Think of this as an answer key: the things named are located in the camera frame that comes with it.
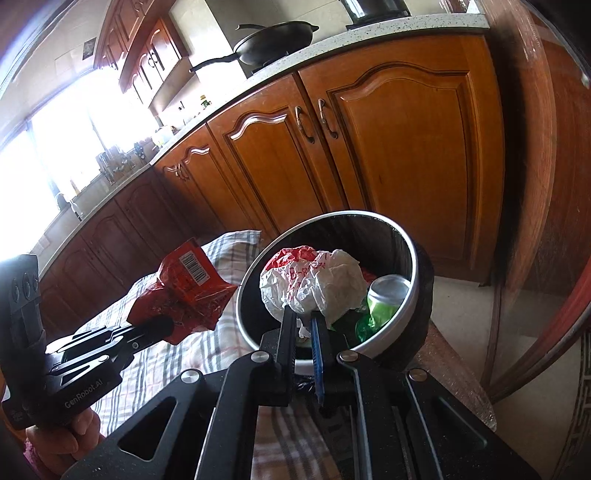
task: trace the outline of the white rim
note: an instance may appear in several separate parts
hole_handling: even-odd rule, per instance
[[[262,258],[269,250],[271,250],[280,240],[284,239],[286,236],[288,236],[291,233],[295,232],[296,230],[300,229],[304,225],[308,225],[309,223],[317,222],[318,220],[321,220],[323,218],[330,218],[333,216],[344,216],[344,215],[347,215],[347,216],[350,216],[350,215],[369,216],[369,217],[379,219],[379,220],[387,223],[388,225],[394,227],[398,231],[400,236],[402,238],[404,238],[404,241],[406,242],[407,247],[410,251],[411,262],[412,262],[410,288],[408,289],[408,294],[406,295],[406,298],[404,299],[402,305],[400,305],[400,308],[398,309],[396,314],[394,314],[394,317],[392,317],[392,319],[378,333],[376,333],[375,335],[373,335],[371,338],[364,341],[363,343],[360,343],[358,346],[353,347],[351,350],[354,350],[356,352],[359,352],[359,353],[362,353],[365,355],[370,349],[374,349],[375,345],[379,345],[380,343],[382,343],[381,340],[384,340],[385,337],[388,336],[390,329],[387,329],[386,327],[388,325],[392,324],[393,322],[395,325],[398,325],[398,328],[397,328],[397,330],[399,331],[398,336],[400,336],[400,333],[402,333],[402,331],[404,330],[404,328],[406,327],[406,325],[410,321],[410,317],[412,316],[412,315],[406,315],[406,314],[410,311],[414,311],[414,308],[417,304],[417,297],[418,297],[418,280],[417,280],[418,261],[417,261],[417,251],[414,248],[413,242],[410,239],[410,237],[407,235],[407,233],[403,230],[403,228],[400,227],[399,224],[397,224],[396,222],[394,222],[390,218],[385,217],[384,215],[379,215],[378,213],[373,213],[373,212],[367,212],[365,210],[341,210],[340,212],[332,212],[332,213],[325,213],[324,215],[319,215],[318,217],[311,218],[309,220],[306,220],[305,222],[300,223],[299,225],[296,225],[296,226],[290,228],[287,232],[282,233],[279,237],[277,237],[274,241],[272,241],[258,255],[258,257],[255,259],[255,261],[251,264],[251,266],[248,267],[248,270],[246,271],[246,274],[244,275],[244,279],[242,280],[242,283],[240,284],[240,287],[238,288],[238,297],[236,298],[236,320],[238,322],[238,329],[240,330],[242,337],[246,340],[246,342],[248,343],[248,345],[250,345],[250,347],[252,349],[258,350],[260,345],[258,343],[256,343],[250,337],[250,335],[248,335],[248,333],[246,332],[246,328],[244,327],[244,325],[242,323],[239,305],[242,300],[242,293],[244,292],[244,285],[246,284],[246,280],[250,277],[250,275],[252,274],[252,271],[255,269],[256,265],[258,265],[259,259]],[[404,327],[401,324],[401,322],[397,321],[397,319],[400,319],[400,321],[403,322]],[[393,343],[393,341],[396,340],[396,338],[391,339],[391,341],[389,343],[390,344]],[[374,353],[375,353],[375,355],[379,355],[385,349],[386,349],[386,346],[384,346],[380,351],[374,352]],[[296,359],[295,362],[296,362],[295,363],[295,373],[296,374],[298,374],[298,375],[313,375],[314,364],[312,363],[312,360],[298,360],[298,359]]]

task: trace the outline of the patterned floor border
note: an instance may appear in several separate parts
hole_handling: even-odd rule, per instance
[[[574,405],[569,434],[558,459],[552,480],[558,480],[564,470],[581,451],[584,441],[591,434],[591,329],[581,337],[581,369],[579,390]]]

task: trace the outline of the trash can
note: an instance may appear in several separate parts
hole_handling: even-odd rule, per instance
[[[371,338],[352,348],[390,368],[406,367],[427,335],[433,302],[433,266],[423,249],[397,223],[361,210],[327,213],[307,220],[280,235],[261,252],[238,289],[238,327],[248,344],[258,349],[263,334],[280,326],[261,299],[259,278],[263,268],[280,249],[300,245],[326,251],[342,249],[378,277],[399,274],[410,282],[408,294],[394,317]],[[296,348],[295,362],[296,374],[314,374],[310,348]]]

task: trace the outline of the can lid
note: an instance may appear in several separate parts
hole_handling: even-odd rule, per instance
[[[402,275],[384,275],[376,278],[369,287],[368,298],[386,303],[400,305],[410,289],[410,282]]]

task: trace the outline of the pink sleeve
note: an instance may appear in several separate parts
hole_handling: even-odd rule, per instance
[[[31,467],[33,467],[33,470],[35,470],[35,473],[37,474],[37,476],[41,480],[58,480],[59,479],[59,477],[60,477],[59,475],[54,474],[51,470],[49,470],[45,466],[45,464],[43,464],[43,462],[41,461],[41,459],[37,455],[37,452],[35,451],[35,447],[33,447],[33,445],[31,445],[31,442],[29,442],[28,439],[25,441],[24,455],[25,455],[25,458],[31,464]]]

